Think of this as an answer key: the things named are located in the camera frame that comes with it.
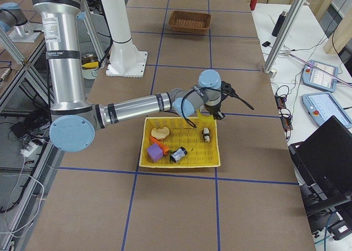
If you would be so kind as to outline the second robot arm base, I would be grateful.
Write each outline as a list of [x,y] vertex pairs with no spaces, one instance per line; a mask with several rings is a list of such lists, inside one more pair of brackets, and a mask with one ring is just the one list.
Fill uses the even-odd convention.
[[1,29],[9,34],[12,42],[34,43],[40,35],[41,29],[35,30],[18,4],[7,2],[1,4]]

